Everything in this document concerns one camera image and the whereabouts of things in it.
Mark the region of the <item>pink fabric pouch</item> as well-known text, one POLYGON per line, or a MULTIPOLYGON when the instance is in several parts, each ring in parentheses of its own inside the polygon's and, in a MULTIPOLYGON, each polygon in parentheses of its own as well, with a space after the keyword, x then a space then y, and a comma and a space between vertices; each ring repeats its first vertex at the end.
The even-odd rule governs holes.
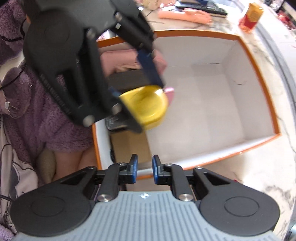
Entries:
MULTIPOLYGON (((138 52, 134 49, 100 52, 100 61, 104 75, 108 77, 114 73, 142 69, 137 56, 138 52)), ((167 67, 167 62, 161 52, 155 50, 149 57, 151 59, 148 60, 148 63, 153 62, 158 73, 163 74, 167 67)))

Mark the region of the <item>yellow round case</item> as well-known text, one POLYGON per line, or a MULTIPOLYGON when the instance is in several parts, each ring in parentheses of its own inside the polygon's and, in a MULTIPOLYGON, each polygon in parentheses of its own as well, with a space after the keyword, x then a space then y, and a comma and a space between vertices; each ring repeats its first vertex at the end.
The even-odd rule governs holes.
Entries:
POLYGON ((147 85, 119 96, 144 130, 161 124, 169 105, 165 92, 157 85, 147 85))

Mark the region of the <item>photo card box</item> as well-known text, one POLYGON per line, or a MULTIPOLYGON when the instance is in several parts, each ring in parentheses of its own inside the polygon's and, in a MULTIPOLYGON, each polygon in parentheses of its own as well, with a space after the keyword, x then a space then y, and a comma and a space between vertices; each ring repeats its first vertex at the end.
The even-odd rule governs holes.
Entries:
POLYGON ((127 125, 115 116, 107 117, 105 119, 105 125, 110 132, 120 132, 127 129, 127 125))

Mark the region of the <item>red yellow drink carton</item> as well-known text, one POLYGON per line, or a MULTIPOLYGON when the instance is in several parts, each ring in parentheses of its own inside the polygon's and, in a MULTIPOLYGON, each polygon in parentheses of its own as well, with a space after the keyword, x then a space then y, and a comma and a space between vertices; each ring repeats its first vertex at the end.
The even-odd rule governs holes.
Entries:
POLYGON ((245 32, 252 32, 263 15, 263 8, 257 3, 249 3, 248 9, 240 19, 238 27, 245 32))

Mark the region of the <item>dark grey box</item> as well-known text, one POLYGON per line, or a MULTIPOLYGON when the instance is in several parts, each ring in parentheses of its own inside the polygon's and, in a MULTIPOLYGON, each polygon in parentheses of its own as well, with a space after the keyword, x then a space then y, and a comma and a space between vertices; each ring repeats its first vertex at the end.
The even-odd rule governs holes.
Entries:
POLYGON ((141 69, 113 73, 107 77, 107 83, 119 92, 127 92, 150 85, 148 78, 141 69))

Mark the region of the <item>black remote control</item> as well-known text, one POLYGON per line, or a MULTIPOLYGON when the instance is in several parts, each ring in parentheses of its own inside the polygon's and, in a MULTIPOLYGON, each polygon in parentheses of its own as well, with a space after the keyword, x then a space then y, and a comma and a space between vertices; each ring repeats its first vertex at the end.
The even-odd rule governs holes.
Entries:
POLYGON ((195 9, 205 11, 212 16, 227 17, 228 13, 218 7, 213 1, 176 1, 174 6, 178 9, 195 9))

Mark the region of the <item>pink notebook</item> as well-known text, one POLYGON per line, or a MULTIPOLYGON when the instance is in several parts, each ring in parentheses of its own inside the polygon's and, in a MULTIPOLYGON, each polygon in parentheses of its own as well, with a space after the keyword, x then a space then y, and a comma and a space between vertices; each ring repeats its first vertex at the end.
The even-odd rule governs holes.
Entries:
POLYGON ((164 94, 167 97, 168 100, 168 105, 171 105, 172 101, 174 100, 175 97, 175 90, 172 87, 166 87, 163 89, 164 94))

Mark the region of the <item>orange storage box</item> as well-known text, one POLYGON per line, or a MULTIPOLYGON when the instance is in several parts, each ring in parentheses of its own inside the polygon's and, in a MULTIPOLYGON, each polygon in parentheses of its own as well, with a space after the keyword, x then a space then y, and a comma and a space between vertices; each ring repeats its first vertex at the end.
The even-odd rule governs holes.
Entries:
MULTIPOLYGON (((163 78, 175 97, 163 122, 146 131, 151 155, 188 170, 233 157, 280 136, 271 96, 249 48, 238 35, 162 30, 155 48, 167 62, 163 78)), ((111 132, 93 126, 98 166, 112 164, 111 132)), ((152 176, 139 163, 138 178, 152 176)))

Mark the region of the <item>brown cardboard box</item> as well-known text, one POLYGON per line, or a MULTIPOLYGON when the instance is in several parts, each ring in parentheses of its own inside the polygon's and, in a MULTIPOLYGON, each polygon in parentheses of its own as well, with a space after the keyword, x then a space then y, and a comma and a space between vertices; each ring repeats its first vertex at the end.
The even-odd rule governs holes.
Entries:
POLYGON ((111 133, 110 139, 117 162, 128 162, 132 154, 138 155, 138 163, 151 162, 152 155, 145 132, 123 131, 111 133))

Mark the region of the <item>purple fuzzy robe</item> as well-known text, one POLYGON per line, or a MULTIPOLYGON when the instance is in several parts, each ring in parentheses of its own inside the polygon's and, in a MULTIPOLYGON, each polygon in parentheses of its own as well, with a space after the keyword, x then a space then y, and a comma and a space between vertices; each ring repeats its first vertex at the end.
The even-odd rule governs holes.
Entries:
POLYGON ((22 62, 1 78, 1 240, 10 206, 44 183, 96 164, 91 128, 72 123, 22 62))

